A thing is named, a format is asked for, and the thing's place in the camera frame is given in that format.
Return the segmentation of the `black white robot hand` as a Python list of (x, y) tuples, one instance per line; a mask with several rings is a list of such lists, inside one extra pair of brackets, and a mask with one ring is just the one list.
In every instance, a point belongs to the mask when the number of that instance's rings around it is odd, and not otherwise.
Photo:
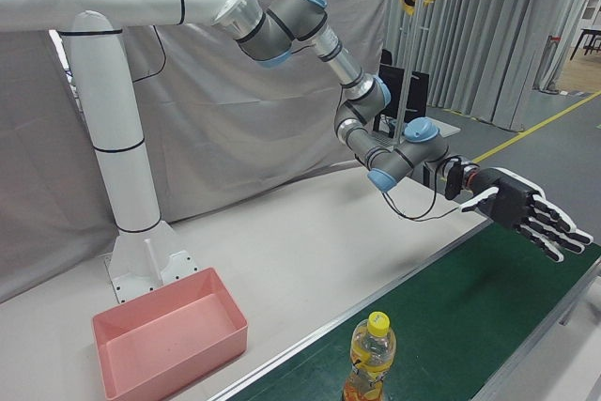
[(461, 205), (463, 212), (480, 210), (535, 244), (556, 263), (563, 262), (563, 249), (581, 254), (593, 243), (593, 236), (551, 203), (539, 185), (506, 168), (478, 168), (470, 173), (465, 187), (472, 198)]

